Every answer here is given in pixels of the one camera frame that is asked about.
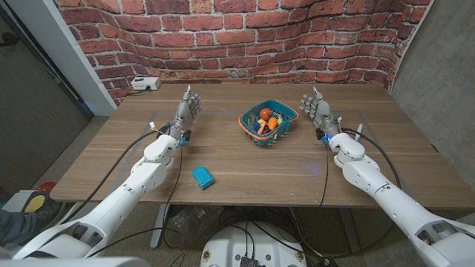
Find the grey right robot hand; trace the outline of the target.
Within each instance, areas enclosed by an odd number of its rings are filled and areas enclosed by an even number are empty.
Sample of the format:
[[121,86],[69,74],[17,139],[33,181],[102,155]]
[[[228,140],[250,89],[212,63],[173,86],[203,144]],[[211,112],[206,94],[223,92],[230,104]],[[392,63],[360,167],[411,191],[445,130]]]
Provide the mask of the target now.
[[313,121],[318,136],[331,139],[340,133],[338,120],[333,116],[329,104],[316,86],[313,86],[313,92],[314,96],[303,95],[299,108]]

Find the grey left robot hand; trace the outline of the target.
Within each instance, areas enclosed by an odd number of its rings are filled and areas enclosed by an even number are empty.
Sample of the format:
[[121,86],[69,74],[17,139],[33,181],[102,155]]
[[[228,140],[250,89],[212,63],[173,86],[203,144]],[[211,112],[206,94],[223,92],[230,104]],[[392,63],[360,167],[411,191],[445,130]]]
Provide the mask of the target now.
[[183,100],[178,105],[168,135],[174,137],[181,145],[189,141],[192,125],[201,110],[201,97],[198,93],[192,94],[191,85],[188,85],[183,94]]

